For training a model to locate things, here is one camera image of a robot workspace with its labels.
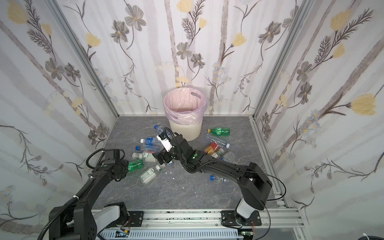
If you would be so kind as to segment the pepsi bottle blue cap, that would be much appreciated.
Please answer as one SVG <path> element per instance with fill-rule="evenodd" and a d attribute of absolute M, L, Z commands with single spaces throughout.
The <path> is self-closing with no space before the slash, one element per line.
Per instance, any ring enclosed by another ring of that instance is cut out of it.
<path fill-rule="evenodd" d="M 229 183 L 230 181 L 221 177 L 217 177 L 215 175 L 210 175 L 210 180 L 212 182 L 222 182 L 222 183 Z"/>

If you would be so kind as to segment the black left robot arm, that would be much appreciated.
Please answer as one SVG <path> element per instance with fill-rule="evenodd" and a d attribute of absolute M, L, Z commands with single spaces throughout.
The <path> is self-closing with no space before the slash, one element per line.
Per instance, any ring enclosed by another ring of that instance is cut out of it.
<path fill-rule="evenodd" d="M 38 239 L 48 235 L 51 240 L 96 240 L 109 227 L 119 227 L 126 235 L 125 227 L 141 227 L 144 213 L 128 211 L 125 203 L 106 205 L 93 214 L 92 208 L 103 189 L 112 181 L 123 180 L 129 172 L 129 161 L 121 149 L 99 149 L 101 156 L 92 168 L 85 185 L 63 206 L 55 207 Z"/>

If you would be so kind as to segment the square clear bottle green label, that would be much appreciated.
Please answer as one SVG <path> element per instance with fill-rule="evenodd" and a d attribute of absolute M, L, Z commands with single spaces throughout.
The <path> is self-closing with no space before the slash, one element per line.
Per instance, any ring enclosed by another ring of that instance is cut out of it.
<path fill-rule="evenodd" d="M 160 172 L 163 171 L 166 166 L 166 164 L 144 165 L 144 171 L 140 175 L 140 181 L 143 185 L 148 185 L 157 177 Z"/>

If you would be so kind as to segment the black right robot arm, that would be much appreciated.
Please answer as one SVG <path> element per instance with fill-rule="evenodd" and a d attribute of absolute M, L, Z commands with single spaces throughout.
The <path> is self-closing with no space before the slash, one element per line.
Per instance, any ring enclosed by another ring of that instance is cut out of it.
<path fill-rule="evenodd" d="M 236 206 L 233 217 L 224 217 L 222 224 L 235 222 L 232 227 L 246 226 L 248 222 L 255 223 L 252 216 L 255 211 L 266 209 L 268 197 L 273 187 L 272 177 L 262 171 L 255 163 L 238 165 L 218 160 L 206 152 L 194 150 L 182 135 L 171 132 L 169 128 L 156 136 L 162 148 L 154 153 L 159 164 L 168 164 L 171 161 L 179 161 L 183 168 L 190 174 L 211 173 L 237 183 L 241 189 L 242 199 Z"/>

